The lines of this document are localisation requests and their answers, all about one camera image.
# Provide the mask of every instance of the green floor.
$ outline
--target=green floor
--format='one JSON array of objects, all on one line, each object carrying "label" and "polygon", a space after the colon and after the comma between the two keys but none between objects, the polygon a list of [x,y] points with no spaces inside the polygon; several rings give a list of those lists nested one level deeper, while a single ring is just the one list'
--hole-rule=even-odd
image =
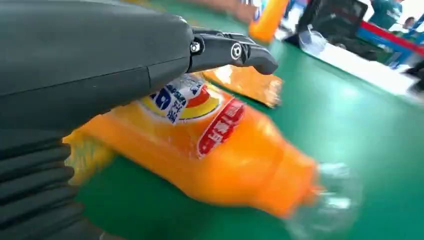
[{"label": "green floor", "polygon": [[[239,23],[201,8],[168,10],[224,31]],[[347,163],[364,201],[351,231],[334,240],[424,238],[424,110],[298,49],[271,46],[285,80],[282,106],[267,109],[287,139],[320,162]],[[97,225],[129,240],[288,240],[284,224],[251,208],[196,202],[118,157],[83,185],[79,199]]]}]

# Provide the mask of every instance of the bottle label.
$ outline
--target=bottle label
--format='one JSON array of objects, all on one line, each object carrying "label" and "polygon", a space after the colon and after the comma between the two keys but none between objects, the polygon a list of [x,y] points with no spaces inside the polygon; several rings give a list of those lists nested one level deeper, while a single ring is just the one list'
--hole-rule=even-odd
[{"label": "bottle label", "polygon": [[203,79],[186,74],[143,98],[140,105],[175,125],[208,116],[219,109],[221,100],[210,95]]},{"label": "bottle label", "polygon": [[255,22],[261,18],[262,13],[264,12],[265,7],[267,6],[267,3],[267,0],[253,1],[253,5],[256,6],[256,12],[254,13],[253,18]]},{"label": "bottle label", "polygon": [[245,104],[237,98],[231,99],[203,132],[197,142],[197,153],[202,158],[212,149],[224,143],[239,125],[245,114]]}]

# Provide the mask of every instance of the red label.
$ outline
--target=red label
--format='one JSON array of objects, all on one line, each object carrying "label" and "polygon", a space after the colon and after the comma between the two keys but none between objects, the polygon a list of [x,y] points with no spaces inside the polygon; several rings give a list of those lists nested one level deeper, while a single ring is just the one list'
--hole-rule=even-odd
[{"label": "red label", "polygon": [[231,99],[204,131],[197,143],[200,157],[207,155],[212,149],[224,143],[239,125],[245,114],[245,104],[237,98]]}]

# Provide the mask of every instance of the person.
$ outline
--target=person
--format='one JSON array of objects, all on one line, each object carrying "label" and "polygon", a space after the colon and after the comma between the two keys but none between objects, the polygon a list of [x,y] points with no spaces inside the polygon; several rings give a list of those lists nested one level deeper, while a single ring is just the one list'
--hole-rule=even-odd
[{"label": "person", "polygon": [[419,81],[412,85],[410,89],[417,93],[424,92],[424,60],[417,63],[414,67],[406,70],[405,73],[407,75],[419,78]]},{"label": "person", "polygon": [[410,16],[405,20],[405,23],[402,25],[402,27],[404,29],[409,30],[410,28],[412,28],[415,24],[415,17]]},{"label": "person", "polygon": [[220,12],[226,12],[233,15],[238,20],[249,24],[254,20],[256,7],[252,4],[246,4],[246,1],[240,0],[181,0],[215,9]]},{"label": "person", "polygon": [[404,0],[371,0],[374,14],[369,19],[369,23],[382,29],[389,30],[402,15],[402,5]]},{"label": "person", "polygon": [[395,24],[393,27],[389,29],[389,31],[398,37],[402,37],[404,34],[410,31],[410,29],[414,26],[414,24],[415,24],[415,17],[410,16],[406,19],[406,21],[402,25]]}]

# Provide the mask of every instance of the bottle neck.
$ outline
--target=bottle neck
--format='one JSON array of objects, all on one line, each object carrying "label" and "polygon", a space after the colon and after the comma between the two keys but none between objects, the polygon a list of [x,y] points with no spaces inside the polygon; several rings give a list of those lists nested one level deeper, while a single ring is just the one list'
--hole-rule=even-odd
[{"label": "bottle neck", "polygon": [[317,165],[314,160],[287,146],[280,164],[255,196],[252,205],[271,215],[288,218],[296,208],[314,201]]}]

